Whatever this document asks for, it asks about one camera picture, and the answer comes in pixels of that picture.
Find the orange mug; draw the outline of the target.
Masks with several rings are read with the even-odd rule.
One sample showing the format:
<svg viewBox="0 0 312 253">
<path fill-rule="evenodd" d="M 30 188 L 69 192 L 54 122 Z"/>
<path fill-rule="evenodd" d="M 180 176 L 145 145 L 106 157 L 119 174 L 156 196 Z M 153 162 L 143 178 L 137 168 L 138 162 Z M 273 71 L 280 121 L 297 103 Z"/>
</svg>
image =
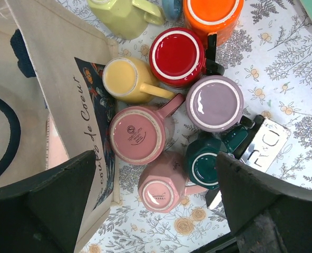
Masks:
<svg viewBox="0 0 312 253">
<path fill-rule="evenodd" d="M 217 35 L 217 45 L 232 35 L 241 14 L 244 0 L 184 0 L 183 13 L 186 28 L 192 30 L 208 46 L 208 36 Z"/>
</svg>

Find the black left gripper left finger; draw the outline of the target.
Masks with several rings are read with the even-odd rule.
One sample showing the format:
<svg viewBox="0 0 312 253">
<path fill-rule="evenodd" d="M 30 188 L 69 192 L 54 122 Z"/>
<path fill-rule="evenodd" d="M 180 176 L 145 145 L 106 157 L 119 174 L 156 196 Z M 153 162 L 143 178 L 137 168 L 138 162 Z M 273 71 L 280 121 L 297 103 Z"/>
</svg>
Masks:
<svg viewBox="0 0 312 253">
<path fill-rule="evenodd" d="M 0 188 L 0 252 L 73 252 L 96 172 L 94 151 Z"/>
</svg>

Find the red mug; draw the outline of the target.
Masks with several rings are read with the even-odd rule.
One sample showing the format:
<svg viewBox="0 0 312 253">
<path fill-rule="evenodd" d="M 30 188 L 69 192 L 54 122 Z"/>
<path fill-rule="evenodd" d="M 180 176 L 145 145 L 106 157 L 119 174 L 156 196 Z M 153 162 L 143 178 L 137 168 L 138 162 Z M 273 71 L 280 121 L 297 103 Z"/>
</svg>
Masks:
<svg viewBox="0 0 312 253">
<path fill-rule="evenodd" d="M 186 28 L 170 28 L 160 33 L 149 51 L 153 74 L 170 87 L 192 86 L 202 75 L 223 75 L 225 68 L 216 62 L 217 35 L 207 37 L 207 48 Z"/>
</svg>

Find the pink round mug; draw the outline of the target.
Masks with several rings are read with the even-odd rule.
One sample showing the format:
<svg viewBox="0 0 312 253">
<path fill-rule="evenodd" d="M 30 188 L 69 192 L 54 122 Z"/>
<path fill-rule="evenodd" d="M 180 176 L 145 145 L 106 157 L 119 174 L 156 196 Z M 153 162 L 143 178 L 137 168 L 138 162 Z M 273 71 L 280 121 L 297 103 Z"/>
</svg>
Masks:
<svg viewBox="0 0 312 253">
<path fill-rule="evenodd" d="M 173 138 L 175 126 L 172 115 L 184 101 L 184 95 L 178 93 L 160 108 L 144 105 L 121 110 L 109 128 L 116 156 L 133 165 L 154 161 Z"/>
</svg>

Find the beige canvas tote bag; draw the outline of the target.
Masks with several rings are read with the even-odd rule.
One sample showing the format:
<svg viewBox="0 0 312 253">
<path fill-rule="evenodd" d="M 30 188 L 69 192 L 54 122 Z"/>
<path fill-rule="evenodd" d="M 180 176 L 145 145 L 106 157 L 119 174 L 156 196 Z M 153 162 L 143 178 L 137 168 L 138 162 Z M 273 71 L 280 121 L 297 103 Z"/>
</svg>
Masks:
<svg viewBox="0 0 312 253">
<path fill-rule="evenodd" d="M 94 151 L 73 252 L 109 216 L 116 190 L 102 70 L 118 44 L 56 1 L 0 1 L 0 188 Z"/>
</svg>

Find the blue butterfly mug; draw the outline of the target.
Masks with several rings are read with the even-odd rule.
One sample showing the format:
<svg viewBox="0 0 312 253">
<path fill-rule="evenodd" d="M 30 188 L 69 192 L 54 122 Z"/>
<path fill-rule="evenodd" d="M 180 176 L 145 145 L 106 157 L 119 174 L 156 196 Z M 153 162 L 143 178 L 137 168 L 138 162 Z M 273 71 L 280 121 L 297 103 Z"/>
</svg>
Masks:
<svg viewBox="0 0 312 253">
<path fill-rule="evenodd" d="M 166 19 L 175 22 L 182 14 L 183 0 L 162 0 L 162 8 Z"/>
</svg>

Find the yellow mug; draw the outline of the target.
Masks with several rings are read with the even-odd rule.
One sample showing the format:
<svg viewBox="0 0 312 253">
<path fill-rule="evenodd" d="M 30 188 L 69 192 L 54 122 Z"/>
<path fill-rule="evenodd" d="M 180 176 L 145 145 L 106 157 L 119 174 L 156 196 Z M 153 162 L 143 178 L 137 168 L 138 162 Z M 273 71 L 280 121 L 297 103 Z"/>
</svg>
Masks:
<svg viewBox="0 0 312 253">
<path fill-rule="evenodd" d="M 135 57 L 117 57 L 104 68 L 105 89 L 117 100 L 130 104 L 150 102 L 154 97 L 172 99 L 176 94 L 160 87 L 149 64 Z"/>
</svg>

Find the lime green mug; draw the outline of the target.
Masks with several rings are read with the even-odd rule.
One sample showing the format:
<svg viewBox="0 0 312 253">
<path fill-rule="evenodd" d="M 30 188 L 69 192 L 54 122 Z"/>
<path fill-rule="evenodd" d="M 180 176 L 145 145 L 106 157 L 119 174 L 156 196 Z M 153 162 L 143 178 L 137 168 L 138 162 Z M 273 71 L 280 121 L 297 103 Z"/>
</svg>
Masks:
<svg viewBox="0 0 312 253">
<path fill-rule="evenodd" d="M 139 37 L 149 24 L 163 25 L 165 15 L 146 0 L 89 0 L 92 13 L 116 36 L 125 40 Z"/>
</svg>

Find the floral table mat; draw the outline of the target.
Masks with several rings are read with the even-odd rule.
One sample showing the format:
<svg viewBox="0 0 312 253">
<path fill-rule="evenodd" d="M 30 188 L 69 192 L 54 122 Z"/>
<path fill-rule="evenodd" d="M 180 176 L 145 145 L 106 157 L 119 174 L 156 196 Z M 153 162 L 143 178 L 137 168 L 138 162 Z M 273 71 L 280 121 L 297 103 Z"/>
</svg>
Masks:
<svg viewBox="0 0 312 253">
<path fill-rule="evenodd" d="M 226 77 L 241 88 L 244 114 L 287 127 L 290 138 L 268 173 L 312 189 L 312 22 L 299 1 L 245 1 L 236 29 L 217 49 Z M 146 210 L 138 181 L 144 166 L 119 164 L 120 201 L 84 252 L 191 252 L 229 232 L 222 204 L 204 193 L 169 213 Z"/>
</svg>

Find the pink octagonal mug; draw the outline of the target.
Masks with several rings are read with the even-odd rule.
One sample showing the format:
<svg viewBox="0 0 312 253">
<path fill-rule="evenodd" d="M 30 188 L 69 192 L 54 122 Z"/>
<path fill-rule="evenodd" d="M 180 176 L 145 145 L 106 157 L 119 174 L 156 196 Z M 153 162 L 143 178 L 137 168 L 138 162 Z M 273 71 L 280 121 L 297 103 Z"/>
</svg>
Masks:
<svg viewBox="0 0 312 253">
<path fill-rule="evenodd" d="M 186 196 L 207 191 L 196 184 L 186 185 L 188 176 L 183 161 L 181 154 L 164 151 L 143 170 L 138 194 L 147 210 L 168 213 Z"/>
</svg>

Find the dark green mug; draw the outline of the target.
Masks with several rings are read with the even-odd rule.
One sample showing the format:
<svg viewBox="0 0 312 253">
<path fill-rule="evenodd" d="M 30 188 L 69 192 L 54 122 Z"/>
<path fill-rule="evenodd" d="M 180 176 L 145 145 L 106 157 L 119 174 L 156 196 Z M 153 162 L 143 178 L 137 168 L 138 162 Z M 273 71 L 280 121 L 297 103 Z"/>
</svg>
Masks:
<svg viewBox="0 0 312 253">
<path fill-rule="evenodd" d="M 201 132 L 190 143 L 184 156 L 184 169 L 191 182 L 209 190 L 219 188 L 216 159 L 220 152 L 242 160 L 260 125 L 246 128 L 239 124 L 218 139 L 211 133 Z"/>
</svg>

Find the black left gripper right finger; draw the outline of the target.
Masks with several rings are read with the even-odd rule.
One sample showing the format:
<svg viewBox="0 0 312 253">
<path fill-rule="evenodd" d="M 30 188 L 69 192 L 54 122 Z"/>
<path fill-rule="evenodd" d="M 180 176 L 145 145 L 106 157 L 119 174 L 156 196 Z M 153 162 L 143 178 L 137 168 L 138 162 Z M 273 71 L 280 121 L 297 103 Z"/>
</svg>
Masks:
<svg viewBox="0 0 312 253">
<path fill-rule="evenodd" d="M 312 252 L 312 190 L 223 152 L 216 171 L 230 232 L 198 252 Z"/>
</svg>

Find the lavender mug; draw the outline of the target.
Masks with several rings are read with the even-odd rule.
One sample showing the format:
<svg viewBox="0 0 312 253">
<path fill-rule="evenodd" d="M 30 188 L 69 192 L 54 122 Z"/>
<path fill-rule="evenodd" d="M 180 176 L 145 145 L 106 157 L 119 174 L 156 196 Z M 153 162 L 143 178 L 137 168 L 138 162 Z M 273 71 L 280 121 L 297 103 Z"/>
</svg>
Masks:
<svg viewBox="0 0 312 253">
<path fill-rule="evenodd" d="M 197 128 L 210 133 L 222 132 L 240 123 L 244 105 L 240 87 L 218 75 L 201 78 L 186 96 L 189 119 Z"/>
</svg>

